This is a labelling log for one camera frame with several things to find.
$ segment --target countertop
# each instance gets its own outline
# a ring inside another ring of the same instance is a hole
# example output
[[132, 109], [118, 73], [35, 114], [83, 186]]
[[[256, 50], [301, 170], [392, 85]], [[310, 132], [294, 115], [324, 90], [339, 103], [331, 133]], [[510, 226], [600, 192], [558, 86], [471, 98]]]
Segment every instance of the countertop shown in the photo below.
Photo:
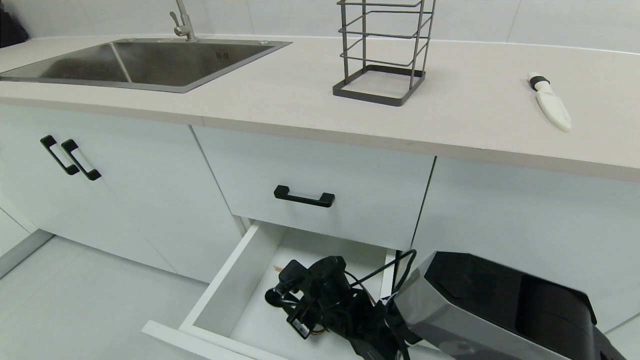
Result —
[[[0, 49], [0, 71], [119, 38], [126, 37], [30, 40]], [[432, 41], [425, 81], [396, 108], [332, 95], [342, 79], [339, 38], [221, 38], [293, 44], [185, 94], [2, 81], [0, 102], [640, 182], [640, 54]], [[408, 61], [412, 50], [402, 40], [367, 44], [372, 57], [390, 61]], [[562, 98], [573, 120], [569, 133], [545, 118], [526, 80], [530, 71], [549, 78]]]

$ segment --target stainless steel sink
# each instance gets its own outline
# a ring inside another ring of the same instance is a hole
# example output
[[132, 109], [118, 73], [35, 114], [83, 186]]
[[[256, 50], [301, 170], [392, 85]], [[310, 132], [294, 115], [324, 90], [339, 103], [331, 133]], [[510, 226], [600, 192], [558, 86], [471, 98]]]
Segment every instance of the stainless steel sink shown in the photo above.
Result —
[[110, 86], [184, 93], [290, 42], [122, 39], [0, 74], [0, 81]]

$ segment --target black handle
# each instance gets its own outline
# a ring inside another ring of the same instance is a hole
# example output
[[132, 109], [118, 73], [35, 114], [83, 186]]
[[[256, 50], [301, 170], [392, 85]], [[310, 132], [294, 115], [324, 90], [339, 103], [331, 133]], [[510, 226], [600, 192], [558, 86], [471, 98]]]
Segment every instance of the black handle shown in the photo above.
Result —
[[66, 167], [65, 164], [63, 164], [62, 161], [60, 161], [60, 159], [58, 159], [58, 157], [53, 153], [51, 147], [57, 144], [56, 139], [54, 139], [53, 136], [47, 135], [43, 137], [42, 139], [40, 139], [40, 143], [42, 144], [42, 146], [44, 146], [45, 149], [47, 149], [47, 152], [49, 152], [49, 154], [56, 160], [58, 165], [60, 165], [62, 170], [64, 170], [67, 175], [75, 175], [80, 171], [78, 170], [78, 167], [73, 164]]
[[276, 199], [301, 202], [303, 204], [321, 206], [322, 208], [330, 208], [335, 200], [335, 195], [332, 193], [322, 193], [319, 200], [289, 195], [289, 187], [284, 185], [278, 185], [273, 192], [273, 196], [275, 196]]
[[71, 160], [73, 160], [74, 163], [76, 163], [76, 165], [80, 168], [80, 171], [84, 174], [84, 176], [86, 176], [87, 179], [89, 179], [91, 181], [95, 181], [97, 179], [100, 179], [100, 177], [102, 177], [100, 172], [98, 172], [98, 170], [96, 170], [96, 169], [93, 169], [93, 170], [87, 172], [83, 168], [83, 166], [80, 164], [80, 162], [76, 159], [76, 157], [71, 153], [73, 150], [76, 150], [78, 148], [78, 144], [76, 144], [75, 141], [73, 141], [72, 139], [69, 139], [69, 140], [63, 142], [60, 145], [62, 146], [62, 149], [65, 150], [67, 155], [69, 155], [69, 158], [71, 158]]

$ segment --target baseboard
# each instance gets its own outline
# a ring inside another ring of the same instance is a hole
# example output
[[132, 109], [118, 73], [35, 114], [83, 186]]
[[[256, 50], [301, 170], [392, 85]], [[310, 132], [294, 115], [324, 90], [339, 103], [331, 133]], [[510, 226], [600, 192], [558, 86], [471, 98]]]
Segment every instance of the baseboard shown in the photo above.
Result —
[[26, 239], [20, 241], [18, 245], [14, 246], [0, 256], [0, 279], [2, 279], [9, 271], [18, 266], [22, 260], [26, 259], [39, 247], [44, 245], [54, 235], [44, 230], [36, 230]]

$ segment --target metal rack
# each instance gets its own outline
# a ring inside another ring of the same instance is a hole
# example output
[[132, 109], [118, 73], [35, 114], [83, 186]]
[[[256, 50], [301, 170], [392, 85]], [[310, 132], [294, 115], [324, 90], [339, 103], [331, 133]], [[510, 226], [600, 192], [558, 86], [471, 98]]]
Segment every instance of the metal rack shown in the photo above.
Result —
[[[433, 24], [433, 12], [435, 11], [436, 0], [433, 0], [433, 5], [430, 12], [424, 11], [426, 0], [420, 0], [415, 4], [394, 4], [394, 3], [367, 3], [367, 0], [362, 2], [349, 2], [347, 0], [340, 0], [337, 2], [340, 5], [340, 11], [342, 13], [342, 27], [338, 30], [342, 33], [342, 53], [340, 57], [344, 60], [344, 79], [333, 86], [333, 94], [341, 97], [348, 97], [350, 99], [376, 102], [378, 104], [402, 106], [404, 102], [411, 96], [415, 89], [424, 81], [424, 67], [427, 61], [427, 52], [429, 50], [429, 41], [431, 40], [431, 27]], [[347, 22], [347, 6], [361, 6], [362, 15], [356, 19]], [[385, 8], [385, 10], [368, 10], [368, 7]], [[386, 8], [400, 8], [400, 10], [387, 10]], [[416, 31], [412, 35], [400, 35], [400, 34], [388, 34], [388, 33], [371, 33], [367, 31], [367, 15], [372, 13], [413, 13], [418, 15], [418, 22]], [[350, 29], [357, 21], [362, 21], [361, 31], [355, 31]], [[429, 24], [429, 30], [427, 36], [422, 35], [422, 29]], [[360, 35], [361, 37], [353, 44], [348, 45], [347, 35]], [[415, 39], [415, 45], [413, 47], [413, 58], [408, 63], [394, 63], [390, 61], [374, 60], [367, 57], [367, 37], [384, 37], [384, 38], [400, 38], [400, 39]], [[426, 40], [423, 45], [420, 46], [420, 40]], [[362, 43], [362, 56], [350, 56], [349, 50], [354, 46]], [[424, 59], [422, 60], [422, 68], [416, 69], [416, 62], [419, 54], [424, 51]], [[353, 74], [349, 75], [349, 60], [362, 61], [362, 68]], [[391, 97], [384, 95], [369, 94], [365, 92], [357, 92], [354, 90], [346, 90], [344, 87], [352, 83], [355, 79], [364, 75], [369, 71], [386, 72], [390, 74], [399, 74], [409, 77], [409, 87], [406, 93], [402, 97]]]

